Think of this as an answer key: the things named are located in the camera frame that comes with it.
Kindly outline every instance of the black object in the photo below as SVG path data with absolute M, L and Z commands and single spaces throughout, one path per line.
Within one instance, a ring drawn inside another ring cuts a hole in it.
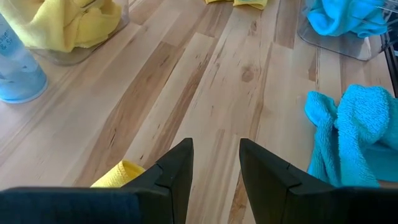
M 192 139 L 120 189 L 14 188 L 0 192 L 0 223 L 185 223 Z
M 242 177 L 256 223 L 398 223 L 398 191 L 336 189 L 242 139 Z

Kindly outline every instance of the blue towel in bin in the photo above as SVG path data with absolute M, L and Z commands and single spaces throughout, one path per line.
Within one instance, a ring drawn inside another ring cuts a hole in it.
M 383 0 L 307 0 L 307 18 L 320 35 L 354 32 L 360 38 L 387 32 L 382 16 Z
M 309 174 L 335 187 L 398 182 L 398 99 L 387 90 L 351 85 L 338 106 L 311 91 L 305 113 L 317 127 Z

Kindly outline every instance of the yellow microfiber cloth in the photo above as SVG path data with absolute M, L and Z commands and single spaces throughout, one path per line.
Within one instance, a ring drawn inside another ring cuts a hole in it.
M 145 172 L 141 166 L 129 161 L 121 161 L 91 187 L 122 187 Z
M 267 0 L 205 0 L 206 4 L 216 1 L 234 1 L 233 6 L 248 4 L 256 9 L 263 10 L 267 5 Z
M 106 40 L 121 6 L 112 0 L 0 0 L 0 13 L 26 47 L 71 52 Z

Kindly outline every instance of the clear plastic bin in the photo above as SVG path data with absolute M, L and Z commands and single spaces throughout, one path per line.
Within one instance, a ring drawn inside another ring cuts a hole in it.
M 398 3 L 383 0 L 341 0 L 344 11 L 338 26 L 334 21 L 323 23 L 318 12 L 324 10 L 323 0 L 302 0 L 297 33 L 304 41 L 359 60 L 369 60 L 398 41 Z
M 73 65 L 129 23 L 129 2 L 1 0 L 0 13 L 28 49 L 56 64 Z

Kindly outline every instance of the blue microfiber cloth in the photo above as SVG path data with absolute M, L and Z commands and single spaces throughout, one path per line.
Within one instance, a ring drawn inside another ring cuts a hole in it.
M 398 99 L 387 90 L 351 85 L 338 107 L 311 91 L 304 109 L 317 127 L 309 174 L 335 187 L 398 182 Z
M 360 38 L 387 32 L 382 16 L 384 0 L 307 0 L 307 18 L 320 35 L 339 36 L 349 31 Z

